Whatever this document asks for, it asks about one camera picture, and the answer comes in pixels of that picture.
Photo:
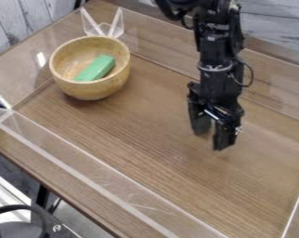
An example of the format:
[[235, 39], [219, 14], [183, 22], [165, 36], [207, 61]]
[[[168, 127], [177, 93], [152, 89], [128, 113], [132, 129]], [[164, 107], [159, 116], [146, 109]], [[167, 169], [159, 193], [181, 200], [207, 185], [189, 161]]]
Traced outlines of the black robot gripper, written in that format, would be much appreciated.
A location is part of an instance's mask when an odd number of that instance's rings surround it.
[[199, 65], [201, 81], [188, 83], [188, 114], [193, 133], [205, 134], [216, 122], [213, 150], [221, 151], [236, 143], [244, 110], [237, 103], [241, 94], [244, 65]]

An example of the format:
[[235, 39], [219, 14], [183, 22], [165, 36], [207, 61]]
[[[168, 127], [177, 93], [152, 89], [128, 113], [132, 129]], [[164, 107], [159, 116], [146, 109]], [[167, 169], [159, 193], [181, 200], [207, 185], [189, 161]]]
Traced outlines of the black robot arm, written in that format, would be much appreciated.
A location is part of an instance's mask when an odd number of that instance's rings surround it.
[[237, 97], [244, 87], [244, 62], [240, 4], [236, 0], [155, 0], [171, 20], [192, 22], [184, 27], [193, 31], [200, 53], [201, 80], [188, 87], [188, 113], [197, 135], [213, 131], [213, 149], [221, 151], [236, 143], [244, 110]]

